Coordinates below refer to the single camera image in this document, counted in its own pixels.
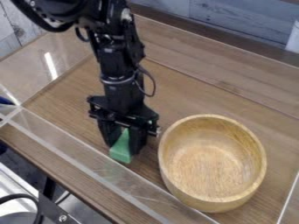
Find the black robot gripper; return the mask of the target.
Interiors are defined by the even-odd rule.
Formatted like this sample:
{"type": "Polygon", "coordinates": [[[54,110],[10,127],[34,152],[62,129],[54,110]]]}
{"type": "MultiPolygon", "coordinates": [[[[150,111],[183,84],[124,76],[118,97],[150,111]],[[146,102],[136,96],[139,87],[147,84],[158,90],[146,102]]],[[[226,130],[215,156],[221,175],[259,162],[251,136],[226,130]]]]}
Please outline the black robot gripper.
{"type": "Polygon", "coordinates": [[[128,147],[131,155],[138,155],[147,144],[147,136],[158,136],[159,115],[146,105],[143,80],[103,80],[104,94],[92,95],[90,116],[98,120],[103,140],[112,147],[122,135],[122,128],[128,128],[128,147]]]}

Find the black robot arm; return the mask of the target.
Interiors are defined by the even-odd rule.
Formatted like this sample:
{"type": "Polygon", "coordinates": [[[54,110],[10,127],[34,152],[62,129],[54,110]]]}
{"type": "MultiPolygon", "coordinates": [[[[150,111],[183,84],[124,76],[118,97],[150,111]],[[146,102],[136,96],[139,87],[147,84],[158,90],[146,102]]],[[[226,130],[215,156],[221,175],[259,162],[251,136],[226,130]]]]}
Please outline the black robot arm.
{"type": "Polygon", "coordinates": [[[88,97],[90,116],[110,148],[140,152],[147,138],[158,134],[159,115],[146,106],[144,78],[151,74],[140,65],[146,57],[135,14],[127,0],[11,0],[18,10],[48,32],[74,29],[91,45],[100,67],[103,95],[88,97]]]}

